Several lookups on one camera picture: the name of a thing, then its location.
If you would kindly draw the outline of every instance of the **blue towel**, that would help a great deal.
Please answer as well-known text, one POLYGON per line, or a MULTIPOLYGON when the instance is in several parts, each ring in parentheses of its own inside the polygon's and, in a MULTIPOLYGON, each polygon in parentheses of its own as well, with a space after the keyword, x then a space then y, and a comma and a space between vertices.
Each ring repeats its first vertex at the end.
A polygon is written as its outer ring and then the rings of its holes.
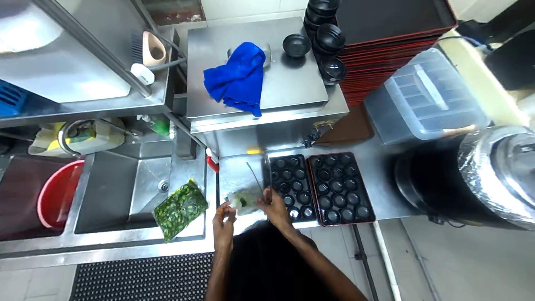
POLYGON ((227 106, 260 117, 265 60, 262 49, 244 42, 234 50, 225 65, 204 70, 204 87, 217 102, 223 99, 227 106))

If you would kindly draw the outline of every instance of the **stacked trays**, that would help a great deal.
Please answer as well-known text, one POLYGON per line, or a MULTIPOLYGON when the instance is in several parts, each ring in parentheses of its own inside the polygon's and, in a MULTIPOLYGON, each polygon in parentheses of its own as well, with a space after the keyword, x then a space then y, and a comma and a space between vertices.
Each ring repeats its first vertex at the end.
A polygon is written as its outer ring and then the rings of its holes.
POLYGON ((282 197, 293 222, 316 220, 303 155, 270 158, 272 187, 282 197))
POLYGON ((336 21, 346 36, 338 58, 347 67, 340 86, 350 105, 457 24, 447 0, 343 1, 336 21))
POLYGON ((307 160, 322 226, 375 221, 353 153, 318 155, 307 160))

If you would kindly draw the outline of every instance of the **bag of green leaves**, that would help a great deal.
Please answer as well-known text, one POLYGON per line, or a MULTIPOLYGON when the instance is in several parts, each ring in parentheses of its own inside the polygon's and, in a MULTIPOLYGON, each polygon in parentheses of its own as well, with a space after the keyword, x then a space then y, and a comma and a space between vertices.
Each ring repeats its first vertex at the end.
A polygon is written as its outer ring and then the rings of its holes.
POLYGON ((162 230, 165 242, 168 243, 206 209, 206 199, 190 179, 158 205, 152 214, 162 230))

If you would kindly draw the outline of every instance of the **plastic wrap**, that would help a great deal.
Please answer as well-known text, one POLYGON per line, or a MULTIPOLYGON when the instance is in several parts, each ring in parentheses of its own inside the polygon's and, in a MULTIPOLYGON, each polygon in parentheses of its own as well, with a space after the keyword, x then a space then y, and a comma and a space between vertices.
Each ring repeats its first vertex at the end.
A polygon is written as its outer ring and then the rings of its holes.
POLYGON ((467 186, 483 205, 514 225, 535 230, 535 208, 507 190, 491 163, 491 152, 498 141, 529 132, 527 127, 495 126, 469 133, 459 147, 457 164, 467 186))
POLYGON ((168 243, 206 209, 206 199, 190 179, 158 205, 152 214, 168 243))

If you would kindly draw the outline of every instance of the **faucet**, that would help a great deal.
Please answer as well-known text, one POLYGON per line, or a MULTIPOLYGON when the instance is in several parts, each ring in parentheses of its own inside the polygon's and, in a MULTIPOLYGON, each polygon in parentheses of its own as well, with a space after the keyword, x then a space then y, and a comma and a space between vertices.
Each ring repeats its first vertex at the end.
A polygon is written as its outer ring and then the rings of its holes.
POLYGON ((80 158, 82 157, 82 154, 80 154, 79 152, 73 150, 72 148, 70 148, 69 145, 67 145, 67 142, 65 141, 65 139, 67 138, 67 135, 68 135, 68 132, 71 128, 73 127, 76 127, 76 126, 79 126, 80 124, 83 124, 85 122, 89 122, 89 121, 95 121, 95 122, 100 122, 102 124, 105 124, 105 125, 108 125, 116 130, 119 130, 127 135, 130 135, 130 136, 133 136, 133 137, 138 137, 139 135, 136 134, 136 133, 133 133, 129 130, 125 130, 123 129, 122 127, 114 124, 114 123, 111 123, 107 120, 104 120, 104 119, 84 119, 84 120, 78 120, 78 121, 71 121, 71 122, 66 122, 61 129, 59 129, 59 132, 58 132, 58 143, 59 143, 59 146, 62 148, 62 150, 76 158, 80 158))

